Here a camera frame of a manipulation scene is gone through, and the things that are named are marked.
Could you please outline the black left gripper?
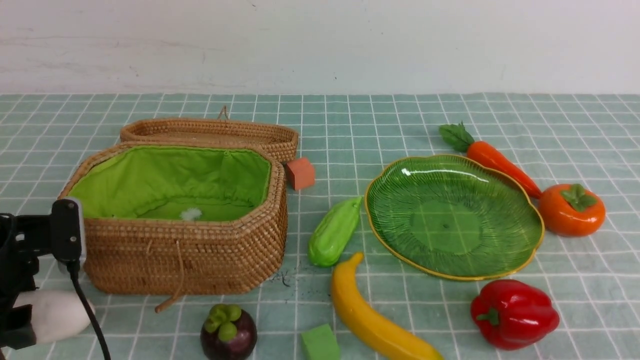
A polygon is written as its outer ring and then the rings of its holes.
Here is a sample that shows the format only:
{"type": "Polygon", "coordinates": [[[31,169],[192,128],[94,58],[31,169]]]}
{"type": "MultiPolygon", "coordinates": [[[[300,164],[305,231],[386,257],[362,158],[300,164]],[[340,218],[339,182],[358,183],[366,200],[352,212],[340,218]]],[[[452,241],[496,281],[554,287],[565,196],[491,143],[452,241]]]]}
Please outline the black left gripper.
{"type": "Polygon", "coordinates": [[[37,291],[34,275],[38,257],[50,253],[50,215],[1,214],[1,347],[20,350],[37,343],[32,310],[53,310],[55,296],[37,291]]]}

